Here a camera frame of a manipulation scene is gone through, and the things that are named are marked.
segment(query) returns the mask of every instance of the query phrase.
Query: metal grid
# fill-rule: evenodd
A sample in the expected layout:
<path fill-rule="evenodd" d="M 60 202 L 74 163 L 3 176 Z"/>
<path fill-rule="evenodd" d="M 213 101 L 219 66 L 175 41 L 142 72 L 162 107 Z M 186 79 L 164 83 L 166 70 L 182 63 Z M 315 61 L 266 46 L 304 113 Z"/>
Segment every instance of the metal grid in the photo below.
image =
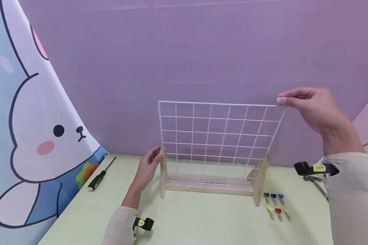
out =
<path fill-rule="evenodd" d="M 235 186 L 252 185 L 257 173 L 247 175 L 259 172 L 253 165 L 269 152 L 285 114 L 276 105 L 180 101 L 159 101 L 158 109 L 167 180 Z"/>

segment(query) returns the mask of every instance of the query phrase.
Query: rabbit eye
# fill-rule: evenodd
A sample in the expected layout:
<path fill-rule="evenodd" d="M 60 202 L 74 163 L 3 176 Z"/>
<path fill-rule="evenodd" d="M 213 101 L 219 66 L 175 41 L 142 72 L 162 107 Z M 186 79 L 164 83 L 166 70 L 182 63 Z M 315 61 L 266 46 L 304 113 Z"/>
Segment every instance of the rabbit eye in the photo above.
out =
<path fill-rule="evenodd" d="M 54 128 L 53 128 L 53 134 L 56 137 L 61 137 L 64 134 L 64 127 L 61 126 L 60 124 L 57 124 Z"/>

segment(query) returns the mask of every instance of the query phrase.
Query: rabbit nose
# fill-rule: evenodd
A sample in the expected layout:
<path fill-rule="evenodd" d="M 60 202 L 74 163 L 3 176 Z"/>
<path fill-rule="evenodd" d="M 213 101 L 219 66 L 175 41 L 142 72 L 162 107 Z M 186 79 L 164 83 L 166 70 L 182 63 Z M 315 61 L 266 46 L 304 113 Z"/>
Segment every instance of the rabbit nose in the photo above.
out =
<path fill-rule="evenodd" d="M 77 128 L 76 128 L 76 132 L 77 133 L 81 133 L 83 131 L 83 127 L 82 126 L 78 126 Z"/>

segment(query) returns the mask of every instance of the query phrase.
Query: flower illustration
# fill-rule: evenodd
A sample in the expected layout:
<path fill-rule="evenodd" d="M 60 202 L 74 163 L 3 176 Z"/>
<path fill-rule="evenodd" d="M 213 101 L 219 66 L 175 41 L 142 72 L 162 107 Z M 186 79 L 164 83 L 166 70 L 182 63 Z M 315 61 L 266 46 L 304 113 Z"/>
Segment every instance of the flower illustration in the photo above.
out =
<path fill-rule="evenodd" d="M 86 162 L 85 165 L 83 165 L 82 171 L 76 175 L 76 182 L 78 182 L 79 189 L 82 188 L 98 166 L 98 163 L 90 164 L 89 162 Z"/>

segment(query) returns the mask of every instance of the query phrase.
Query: light green tabletop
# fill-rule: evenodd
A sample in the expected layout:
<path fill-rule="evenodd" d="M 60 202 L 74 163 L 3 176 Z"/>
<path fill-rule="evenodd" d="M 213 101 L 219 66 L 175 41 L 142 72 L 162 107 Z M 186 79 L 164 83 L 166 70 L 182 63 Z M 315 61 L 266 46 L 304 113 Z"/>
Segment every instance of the light green tabletop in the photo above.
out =
<path fill-rule="evenodd" d="M 99 187 L 90 192 L 87 185 L 109 167 Z M 96 245 L 135 176 L 140 157 L 109 154 L 89 181 L 48 230 L 39 245 Z M 328 202 L 294 168 L 269 167 L 264 191 L 282 193 L 285 207 L 283 222 L 270 219 L 264 198 L 255 207 L 251 196 L 166 191 L 160 198 L 159 168 L 142 194 L 139 215 L 154 220 L 151 232 L 138 229 L 135 244 L 150 245 L 331 245 Z M 284 208 L 278 200 L 278 207 Z"/>

